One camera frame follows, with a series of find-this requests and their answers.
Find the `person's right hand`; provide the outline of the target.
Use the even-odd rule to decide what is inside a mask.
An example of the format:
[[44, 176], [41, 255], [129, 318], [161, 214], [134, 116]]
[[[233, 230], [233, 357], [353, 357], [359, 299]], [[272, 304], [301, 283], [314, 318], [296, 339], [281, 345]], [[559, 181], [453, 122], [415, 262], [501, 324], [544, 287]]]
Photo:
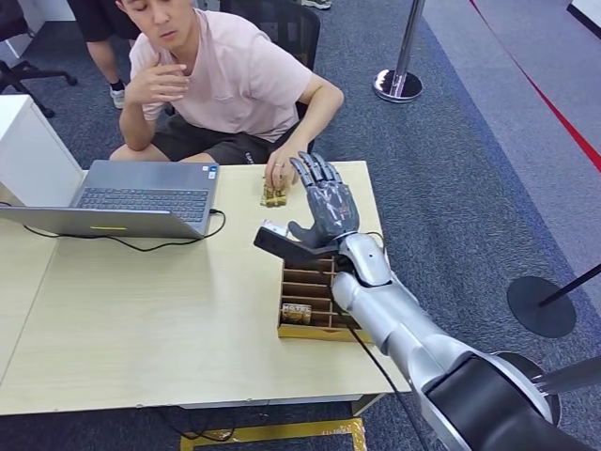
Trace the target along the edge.
[[180, 100], [188, 90], [185, 65], [164, 65], [158, 54], [139, 70], [125, 89], [126, 105], [143, 105]]

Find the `person's left hand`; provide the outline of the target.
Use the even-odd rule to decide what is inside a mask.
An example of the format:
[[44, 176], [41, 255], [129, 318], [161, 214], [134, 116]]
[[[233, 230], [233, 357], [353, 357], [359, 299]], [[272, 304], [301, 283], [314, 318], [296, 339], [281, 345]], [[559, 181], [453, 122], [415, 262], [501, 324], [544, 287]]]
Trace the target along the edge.
[[273, 190], [286, 190], [297, 183], [299, 176], [290, 159], [299, 159], [301, 152], [306, 150], [285, 145], [272, 152], [265, 167], [265, 185]]

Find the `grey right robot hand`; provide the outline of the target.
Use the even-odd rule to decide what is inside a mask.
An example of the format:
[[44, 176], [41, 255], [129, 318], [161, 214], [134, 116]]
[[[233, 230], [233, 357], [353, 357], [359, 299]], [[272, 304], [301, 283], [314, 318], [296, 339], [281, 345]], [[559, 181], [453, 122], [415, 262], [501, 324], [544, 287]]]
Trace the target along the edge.
[[289, 222], [289, 232], [310, 248], [323, 247], [359, 230], [360, 216], [348, 186], [330, 162], [318, 153], [300, 152], [290, 164], [305, 189], [313, 217], [310, 228]]

